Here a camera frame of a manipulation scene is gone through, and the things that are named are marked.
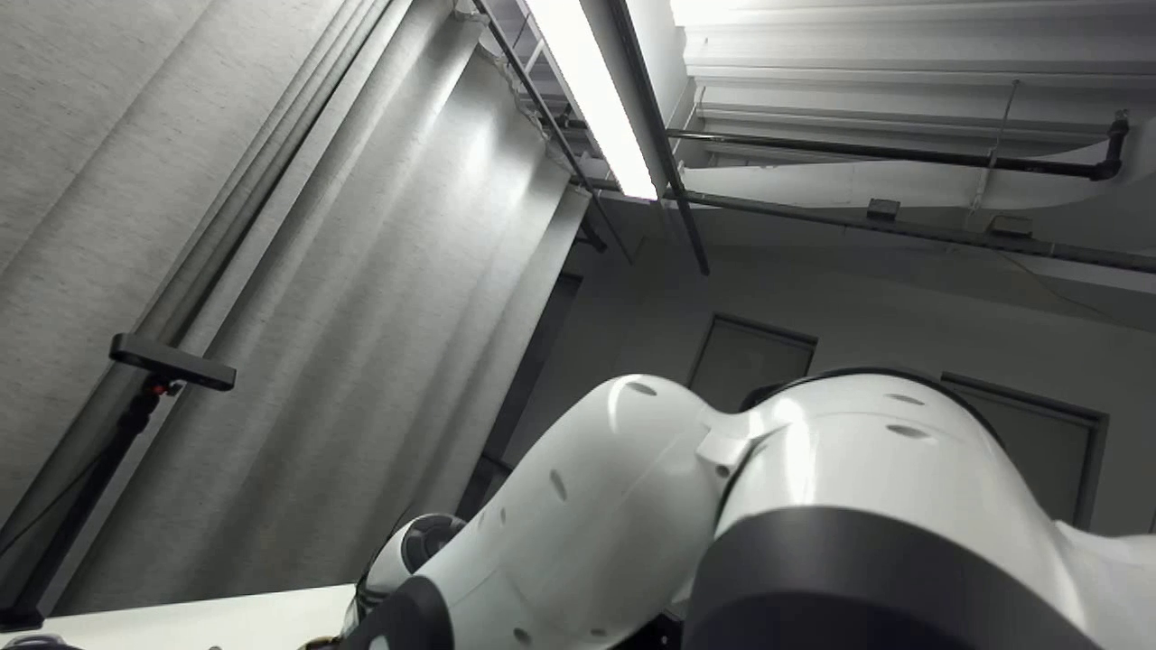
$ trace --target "gray curtain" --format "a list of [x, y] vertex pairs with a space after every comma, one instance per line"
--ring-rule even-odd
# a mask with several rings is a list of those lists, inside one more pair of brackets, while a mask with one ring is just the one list
[[0, 525], [339, 9], [0, 4]]
[[70, 612], [351, 580], [456, 509], [586, 214], [481, 34], [406, 4], [200, 322], [239, 389], [171, 411]]

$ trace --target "metal pipe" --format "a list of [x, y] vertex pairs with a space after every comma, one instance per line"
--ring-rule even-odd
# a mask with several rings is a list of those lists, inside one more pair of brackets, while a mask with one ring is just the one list
[[681, 175], [678, 175], [678, 160], [670, 153], [656, 99], [655, 99], [655, 82], [650, 82], [650, 74], [645, 74], [642, 42], [639, 42], [639, 34], [637, 34], [637, 24], [627, 17], [625, 0], [605, 0], [605, 17], [610, 17], [613, 36], [616, 36], [616, 42], [625, 52], [625, 68], [627, 68], [627, 77], [637, 82], [637, 99], [639, 99], [639, 110], [642, 110], [645, 139], [655, 141], [662, 175], [670, 184], [678, 216], [681, 216], [686, 236], [689, 236], [689, 251], [695, 251], [698, 270], [713, 276], [713, 263], [707, 263], [707, 253], [701, 244], [701, 231], [698, 231], [698, 220], [695, 220], [695, 210], [689, 210], [689, 199], [686, 199], [686, 184], [681, 184]]
[[1002, 119], [997, 141], [992, 141], [992, 148], [990, 148], [990, 161], [986, 161], [986, 171], [982, 171], [982, 177], [980, 177], [980, 192], [975, 192], [970, 210], [982, 210], [982, 202], [986, 202], [986, 194], [990, 194], [990, 182], [997, 177], [997, 161], [1002, 161], [1002, 148], [1004, 148], [1004, 139], [1008, 139], [1008, 124], [1011, 124], [1011, 110], [1014, 110], [1020, 87], [1023, 87], [1023, 82], [1014, 78], [1011, 89], [1008, 89], [1004, 119]]
[[816, 214], [816, 210], [732, 199], [732, 194], [705, 194], [705, 192], [689, 192], [689, 202], [716, 207], [716, 210], [735, 210], [735, 214], [762, 214], [762, 216], [776, 216], [776, 220], [846, 228], [846, 231], [875, 231], [875, 236], [897, 236], [897, 238], [926, 238], [926, 241], [997, 251], [997, 253], [1037, 255], [1037, 259], [1067, 259], [1067, 263], [1088, 263], [1088, 269], [1156, 276], [1153, 255], [1129, 255], [1129, 253], [1111, 253], [1111, 251], [1088, 251], [1088, 244], [1037, 241], [1037, 238], [992, 238], [992, 236], [970, 236], [970, 231], [886, 223], [886, 220], [846, 220], [846, 216], [829, 216], [829, 214]]
[[596, 216], [605, 223], [605, 231], [610, 231], [610, 238], [613, 238], [616, 253], [622, 253], [625, 259], [633, 259], [633, 255], [627, 255], [627, 251], [625, 251], [625, 241], [622, 241], [622, 236], [613, 231], [613, 223], [610, 223], [610, 216], [605, 216], [605, 207], [604, 207], [598, 192], [596, 192], [596, 188], [591, 188], [591, 182], [586, 177], [586, 171], [583, 171], [583, 161], [577, 161], [573, 148], [567, 145], [563, 129], [555, 125], [555, 119], [554, 119], [554, 112], [550, 112], [544, 99], [539, 93], [539, 87], [536, 87], [530, 74], [518, 60], [511, 42], [510, 42], [510, 40], [505, 40], [505, 34], [499, 29], [499, 23], [495, 23], [492, 9], [487, 9], [484, 0], [473, 0], [473, 9], [475, 9], [475, 15], [487, 23], [492, 36], [499, 40], [499, 46], [502, 46], [502, 56], [505, 56], [505, 60], [510, 60], [511, 77], [518, 77], [518, 78], [520, 78], [520, 87], [530, 93], [530, 101], [536, 101], [539, 117], [544, 119], [544, 129], [550, 129], [554, 145], [560, 145], [560, 148], [563, 148], [563, 155], [567, 155], [567, 161], [570, 161], [570, 171], [573, 171], [577, 184], [589, 192], [591, 210], [596, 210]]
[[920, 153], [920, 148], [881, 148], [881, 145], [850, 145], [850, 141], [793, 141], [793, 139], [756, 139], [756, 134], [716, 134], [716, 129], [667, 129], [676, 141], [705, 141], [705, 145], [739, 145], [739, 148], [790, 148], [790, 153], [827, 153], [827, 155], [864, 155], [864, 160], [912, 160], [938, 166], [990, 166], [990, 171], [1023, 171], [1023, 175], [1051, 175], [1051, 177], [1088, 177], [1108, 182], [1123, 171], [1123, 141], [1127, 119], [1118, 117], [1108, 125], [1108, 153], [1100, 161], [1051, 161], [1051, 160], [990, 160], [990, 155], [962, 155], [962, 153]]

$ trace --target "metal rail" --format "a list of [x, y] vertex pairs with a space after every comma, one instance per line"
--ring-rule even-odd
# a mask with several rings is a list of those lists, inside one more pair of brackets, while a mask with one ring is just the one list
[[707, 253], [701, 244], [701, 231], [698, 231], [695, 210], [689, 210], [689, 194], [686, 194], [686, 184], [681, 184], [681, 175], [678, 175], [678, 160], [670, 153], [656, 99], [655, 99], [655, 82], [650, 82], [650, 74], [645, 74], [642, 42], [639, 42], [637, 23], [627, 17], [625, 0], [605, 0], [605, 17], [610, 17], [616, 46], [625, 56], [625, 68], [633, 77], [633, 87], [637, 87], [637, 99], [639, 99], [639, 110], [642, 110], [645, 139], [655, 141], [662, 175], [667, 177], [676, 207], [678, 207], [678, 216], [686, 223], [698, 270], [713, 276], [713, 263], [707, 263]]
[[689, 192], [689, 202], [735, 210], [735, 214], [762, 214], [776, 220], [827, 223], [846, 231], [875, 231], [875, 236], [897, 236], [897, 238], [926, 238], [926, 241], [997, 251], [997, 253], [1037, 255], [1037, 259], [1067, 259], [1067, 263], [1088, 263], [1088, 269], [1156, 276], [1153, 255], [1129, 255], [1111, 251], [1088, 251], [1088, 244], [1039, 241], [1039, 238], [992, 238], [992, 236], [944, 231], [944, 228], [916, 228], [916, 223], [846, 220], [816, 210], [732, 199], [732, 194], [705, 194], [705, 192]]
[[1123, 171], [1127, 129], [1129, 124], [1123, 117], [1108, 125], [1108, 155], [1100, 161], [992, 160], [992, 155], [962, 155], [962, 153], [881, 148], [881, 145], [850, 145], [850, 141], [793, 141], [793, 139], [756, 139], [756, 134], [717, 134], [717, 129], [667, 129], [667, 139], [701, 141], [701, 145], [786, 148], [786, 153], [827, 153], [827, 155], [864, 155], [864, 160], [912, 160], [912, 161], [938, 161], [938, 166], [982, 166], [982, 171], [1108, 182]]

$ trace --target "ceiling light fixture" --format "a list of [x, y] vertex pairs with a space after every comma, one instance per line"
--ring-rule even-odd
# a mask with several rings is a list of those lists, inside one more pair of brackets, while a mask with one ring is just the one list
[[735, 23], [745, 11], [769, 11], [764, 0], [670, 0], [676, 24]]
[[528, 15], [544, 40], [544, 52], [567, 82], [589, 134], [598, 141], [622, 194], [656, 199], [650, 166], [633, 129], [605, 59], [591, 36], [583, 0], [525, 0]]

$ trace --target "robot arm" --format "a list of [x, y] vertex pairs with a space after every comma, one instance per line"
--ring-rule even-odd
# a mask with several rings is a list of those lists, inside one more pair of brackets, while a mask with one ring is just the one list
[[716, 535], [721, 479], [698, 460], [716, 418], [689, 389], [642, 377], [577, 402], [406, 580], [436, 594], [449, 622], [425, 626], [422, 644], [613, 645], [670, 607]]
[[351, 650], [604, 650], [678, 594], [686, 650], [1142, 650], [1156, 556], [1105, 548], [1055, 526], [986, 426], [928, 382], [859, 373], [717, 414], [625, 377], [406, 567]]

